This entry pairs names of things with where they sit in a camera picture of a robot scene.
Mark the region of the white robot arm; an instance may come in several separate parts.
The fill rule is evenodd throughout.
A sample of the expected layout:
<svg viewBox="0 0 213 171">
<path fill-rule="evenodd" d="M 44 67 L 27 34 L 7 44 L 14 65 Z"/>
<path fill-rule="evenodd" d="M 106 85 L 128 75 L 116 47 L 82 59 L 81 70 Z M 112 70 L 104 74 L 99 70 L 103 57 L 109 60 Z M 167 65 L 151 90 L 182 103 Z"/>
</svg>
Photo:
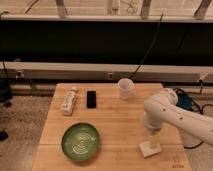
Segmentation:
<svg viewBox="0 0 213 171">
<path fill-rule="evenodd" d="M 150 134 L 159 132 L 166 122 L 213 146 L 213 118 L 177 106 L 178 96 L 164 88 L 144 101 L 144 127 Z"/>
</svg>

